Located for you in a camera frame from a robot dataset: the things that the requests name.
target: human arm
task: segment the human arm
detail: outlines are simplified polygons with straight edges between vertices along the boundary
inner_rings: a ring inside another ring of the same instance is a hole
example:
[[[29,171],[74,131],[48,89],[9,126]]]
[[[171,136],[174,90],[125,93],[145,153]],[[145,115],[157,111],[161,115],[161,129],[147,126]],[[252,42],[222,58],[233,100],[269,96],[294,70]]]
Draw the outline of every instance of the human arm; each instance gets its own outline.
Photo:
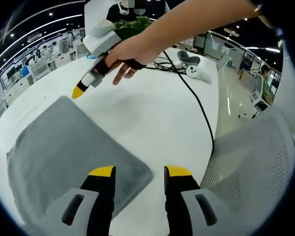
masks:
[[[272,105],[272,100],[270,96],[264,96],[264,100],[268,105]]]
[[[255,7],[248,0],[186,0],[166,13],[141,34],[118,44],[106,57],[113,68],[119,59],[135,59],[141,64],[152,62],[163,50],[196,34],[220,27],[246,17],[255,17]],[[132,77],[136,72],[123,65],[114,85],[122,76]]]

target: white controller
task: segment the white controller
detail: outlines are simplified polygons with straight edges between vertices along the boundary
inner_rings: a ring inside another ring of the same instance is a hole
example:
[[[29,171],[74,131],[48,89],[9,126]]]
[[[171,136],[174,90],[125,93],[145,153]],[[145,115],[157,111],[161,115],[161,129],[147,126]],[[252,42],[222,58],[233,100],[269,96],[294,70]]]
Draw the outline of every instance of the white controller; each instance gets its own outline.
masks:
[[[191,65],[187,67],[186,74],[190,78],[203,80],[209,84],[212,84],[211,77],[196,66]]]

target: person in green shirt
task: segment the person in green shirt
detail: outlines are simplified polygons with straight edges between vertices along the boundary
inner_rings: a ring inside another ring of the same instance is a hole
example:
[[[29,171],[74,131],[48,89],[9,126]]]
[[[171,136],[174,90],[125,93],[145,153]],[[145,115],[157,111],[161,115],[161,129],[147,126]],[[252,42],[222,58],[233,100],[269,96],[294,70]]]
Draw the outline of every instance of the person in green shirt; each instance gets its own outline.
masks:
[[[269,67],[266,65],[263,65],[261,67],[261,71],[260,74],[263,76],[264,78],[264,89],[262,92],[262,99],[269,105],[272,105],[273,103],[273,99],[274,99],[274,95],[271,92],[269,85],[268,85],[268,80],[269,80]]]

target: green plant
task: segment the green plant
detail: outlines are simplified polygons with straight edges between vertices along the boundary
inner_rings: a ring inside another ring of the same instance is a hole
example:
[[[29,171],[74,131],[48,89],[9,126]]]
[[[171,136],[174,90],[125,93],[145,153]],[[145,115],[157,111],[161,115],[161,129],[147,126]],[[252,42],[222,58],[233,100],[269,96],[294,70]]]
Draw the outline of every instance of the green plant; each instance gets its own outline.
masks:
[[[150,24],[152,24],[152,21],[146,16],[138,16],[137,20],[132,22],[120,20],[114,23],[115,32],[122,40],[140,34],[149,27]]]

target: floor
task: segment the floor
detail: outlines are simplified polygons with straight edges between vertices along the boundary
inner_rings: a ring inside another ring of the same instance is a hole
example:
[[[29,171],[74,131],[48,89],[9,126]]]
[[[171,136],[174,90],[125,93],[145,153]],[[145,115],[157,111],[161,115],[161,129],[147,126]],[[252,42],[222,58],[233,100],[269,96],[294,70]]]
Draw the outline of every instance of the floor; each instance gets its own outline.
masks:
[[[246,113],[246,117],[253,116],[255,110],[251,104],[251,92],[239,82],[240,74],[229,66],[225,66],[218,73],[219,79],[219,111],[215,137],[221,137],[247,122],[239,119],[239,114]]]

